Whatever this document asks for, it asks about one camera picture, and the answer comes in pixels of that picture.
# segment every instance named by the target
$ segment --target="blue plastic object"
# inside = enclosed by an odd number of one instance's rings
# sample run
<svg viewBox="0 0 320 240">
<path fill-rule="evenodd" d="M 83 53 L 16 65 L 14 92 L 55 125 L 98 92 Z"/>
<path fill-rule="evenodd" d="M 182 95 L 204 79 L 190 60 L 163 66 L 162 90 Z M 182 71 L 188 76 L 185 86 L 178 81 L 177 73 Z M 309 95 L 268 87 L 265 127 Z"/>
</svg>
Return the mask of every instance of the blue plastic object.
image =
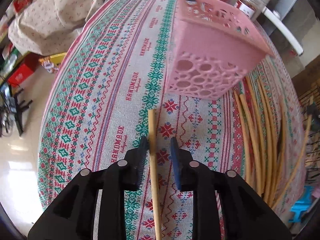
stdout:
<svg viewBox="0 0 320 240">
<path fill-rule="evenodd" d="M 309 209 L 312 204 L 311 194 L 313 191 L 312 186 L 304 186 L 302 197 L 292 206 L 291 212 L 294 212 L 294 217 L 289 220 L 290 223 L 301 222 L 301 213 Z"/>
</svg>

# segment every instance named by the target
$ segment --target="black stand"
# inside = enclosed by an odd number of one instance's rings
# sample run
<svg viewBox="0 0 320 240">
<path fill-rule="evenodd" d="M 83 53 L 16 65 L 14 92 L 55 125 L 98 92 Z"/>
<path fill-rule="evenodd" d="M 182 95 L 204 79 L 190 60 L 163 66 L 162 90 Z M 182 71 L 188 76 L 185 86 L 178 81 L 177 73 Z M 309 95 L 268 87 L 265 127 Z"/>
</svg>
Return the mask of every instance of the black stand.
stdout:
<svg viewBox="0 0 320 240">
<path fill-rule="evenodd" d="M 24 106 L 23 104 L 25 103 L 25 100 L 22 100 L 21 103 L 18 103 L 18 95 L 23 91 L 23 88 L 21 88 L 17 93 L 12 96 L 11 92 L 11 86 L 10 86 L 10 95 L 11 98 L 13 99 L 14 106 L 11 107 L 11 111 L 14 114 L 14 119 L 17 125 L 17 129 L 19 132 L 19 136 L 23 134 L 23 128 L 22 128 L 22 113 L 29 109 L 30 104 L 33 102 L 30 100 L 28 103 L 26 103 Z"/>
</svg>

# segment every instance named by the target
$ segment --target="jar label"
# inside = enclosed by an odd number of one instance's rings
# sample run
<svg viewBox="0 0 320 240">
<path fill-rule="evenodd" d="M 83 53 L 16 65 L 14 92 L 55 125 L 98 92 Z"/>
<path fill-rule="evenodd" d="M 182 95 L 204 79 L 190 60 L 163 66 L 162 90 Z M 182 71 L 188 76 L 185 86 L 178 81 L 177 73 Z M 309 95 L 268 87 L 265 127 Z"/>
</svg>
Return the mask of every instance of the jar label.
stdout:
<svg viewBox="0 0 320 240">
<path fill-rule="evenodd" d="M 255 13 L 249 6 L 245 5 L 243 2 L 238 0 L 235 4 L 235 7 L 238 8 L 240 11 L 243 11 L 249 18 Z"/>
</svg>

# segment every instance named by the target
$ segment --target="tile floor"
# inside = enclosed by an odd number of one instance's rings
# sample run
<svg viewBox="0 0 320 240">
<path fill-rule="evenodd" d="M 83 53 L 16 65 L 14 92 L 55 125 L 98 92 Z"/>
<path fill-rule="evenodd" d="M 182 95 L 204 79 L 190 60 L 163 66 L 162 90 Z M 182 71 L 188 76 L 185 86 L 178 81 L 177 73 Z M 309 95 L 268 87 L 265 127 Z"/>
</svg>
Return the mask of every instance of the tile floor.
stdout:
<svg viewBox="0 0 320 240">
<path fill-rule="evenodd" d="M 19 100 L 33 100 L 23 114 L 25 132 L 16 127 L 0 138 L 0 202 L 18 230 L 28 235 L 42 214 L 37 192 L 37 150 L 41 119 L 55 75 L 39 67 L 23 84 Z"/>
</svg>

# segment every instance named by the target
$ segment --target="white handle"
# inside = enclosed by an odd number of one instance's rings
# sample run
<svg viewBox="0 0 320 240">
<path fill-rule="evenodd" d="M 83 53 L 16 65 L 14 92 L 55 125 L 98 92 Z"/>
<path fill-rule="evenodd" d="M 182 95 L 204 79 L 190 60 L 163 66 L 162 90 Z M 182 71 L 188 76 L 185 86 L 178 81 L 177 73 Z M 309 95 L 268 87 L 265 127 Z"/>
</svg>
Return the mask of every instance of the white handle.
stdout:
<svg viewBox="0 0 320 240">
<path fill-rule="evenodd" d="M 265 7 L 262 13 L 282 32 L 286 39 L 290 42 L 297 54 L 301 56 L 303 54 L 303 48 L 289 29 L 280 21 L 267 7 Z"/>
</svg>

